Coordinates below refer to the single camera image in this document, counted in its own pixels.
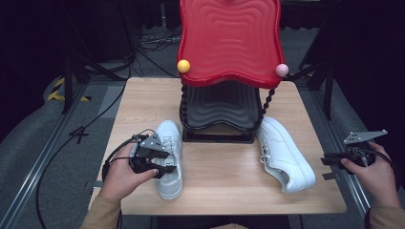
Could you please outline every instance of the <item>sleeve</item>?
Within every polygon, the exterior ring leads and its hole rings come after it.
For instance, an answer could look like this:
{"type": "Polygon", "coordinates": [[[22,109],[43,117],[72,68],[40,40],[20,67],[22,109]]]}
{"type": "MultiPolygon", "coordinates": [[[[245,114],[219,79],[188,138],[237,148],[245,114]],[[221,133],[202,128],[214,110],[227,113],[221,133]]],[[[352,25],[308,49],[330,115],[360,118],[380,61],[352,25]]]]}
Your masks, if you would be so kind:
{"type": "Polygon", "coordinates": [[[396,229],[405,227],[405,210],[394,207],[372,207],[366,228],[396,229]]]}
{"type": "Polygon", "coordinates": [[[121,202],[119,199],[96,197],[80,229],[115,229],[121,202]]]}

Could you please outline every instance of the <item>yellow tape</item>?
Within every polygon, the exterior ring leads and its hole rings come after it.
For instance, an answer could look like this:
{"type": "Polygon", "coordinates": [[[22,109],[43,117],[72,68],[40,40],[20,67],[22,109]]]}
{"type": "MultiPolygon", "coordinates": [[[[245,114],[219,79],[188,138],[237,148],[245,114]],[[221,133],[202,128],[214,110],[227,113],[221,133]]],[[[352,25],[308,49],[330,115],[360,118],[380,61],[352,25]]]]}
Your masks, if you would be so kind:
{"type": "MultiPolygon", "coordinates": [[[[57,91],[59,91],[60,87],[62,84],[65,82],[65,77],[60,76],[59,80],[55,83],[50,95],[48,95],[48,100],[60,100],[60,101],[65,101],[65,96],[63,95],[58,95],[57,91]]],[[[82,102],[89,102],[92,100],[90,96],[83,96],[80,98],[80,101],[82,102]]]]}

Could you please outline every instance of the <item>person's right hand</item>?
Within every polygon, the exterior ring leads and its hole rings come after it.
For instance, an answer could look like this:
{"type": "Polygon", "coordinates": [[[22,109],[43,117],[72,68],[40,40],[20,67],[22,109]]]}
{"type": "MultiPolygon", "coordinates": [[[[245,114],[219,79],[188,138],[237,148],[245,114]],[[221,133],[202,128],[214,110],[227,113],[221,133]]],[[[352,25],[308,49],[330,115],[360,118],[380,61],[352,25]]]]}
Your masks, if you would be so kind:
{"type": "MultiPolygon", "coordinates": [[[[370,142],[373,149],[385,156],[384,147],[370,142]]],[[[342,164],[353,172],[363,187],[373,195],[374,206],[401,207],[395,187],[395,176],[391,165],[380,156],[375,156],[375,163],[361,167],[342,158],[342,164]]]]}

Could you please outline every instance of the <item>metal rail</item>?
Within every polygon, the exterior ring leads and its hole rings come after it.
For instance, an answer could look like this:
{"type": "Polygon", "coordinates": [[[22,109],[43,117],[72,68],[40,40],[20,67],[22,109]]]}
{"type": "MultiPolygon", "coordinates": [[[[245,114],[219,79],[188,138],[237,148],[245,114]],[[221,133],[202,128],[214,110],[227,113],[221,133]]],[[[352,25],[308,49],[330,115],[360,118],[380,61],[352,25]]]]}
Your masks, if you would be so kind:
{"type": "Polygon", "coordinates": [[[77,106],[80,98],[84,95],[87,85],[79,84],[76,86],[74,102],[71,109],[65,114],[63,114],[57,121],[53,131],[48,138],[44,148],[38,156],[38,159],[33,164],[31,170],[27,174],[20,190],[15,196],[9,210],[6,212],[6,215],[2,218],[0,222],[0,229],[12,228],[13,225],[18,220],[21,215],[22,210],[27,204],[32,192],[34,191],[41,174],[44,172],[45,166],[53,156],[54,148],[58,139],[60,138],[61,133],[63,132],[68,120],[72,116],[75,107],[77,106]]]}

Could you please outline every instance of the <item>hand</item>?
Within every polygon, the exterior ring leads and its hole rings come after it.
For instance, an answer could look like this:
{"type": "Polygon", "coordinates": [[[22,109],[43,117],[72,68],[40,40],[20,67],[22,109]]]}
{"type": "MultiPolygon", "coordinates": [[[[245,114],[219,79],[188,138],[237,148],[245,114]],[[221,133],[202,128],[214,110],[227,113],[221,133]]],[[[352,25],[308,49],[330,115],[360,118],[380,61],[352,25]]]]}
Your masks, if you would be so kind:
{"type": "MultiPolygon", "coordinates": [[[[385,156],[384,147],[370,142],[373,149],[385,156]]],[[[374,206],[401,207],[395,187],[395,176],[391,165],[380,156],[375,157],[375,163],[369,167],[361,167],[343,158],[342,164],[352,171],[364,188],[373,195],[374,206]]]]}
{"type": "MultiPolygon", "coordinates": [[[[134,143],[129,143],[120,149],[115,158],[129,157],[134,143]]],[[[128,159],[117,159],[111,162],[107,177],[98,194],[102,198],[123,199],[128,197],[143,182],[153,178],[158,170],[149,170],[136,174],[131,169],[128,159]]]]}

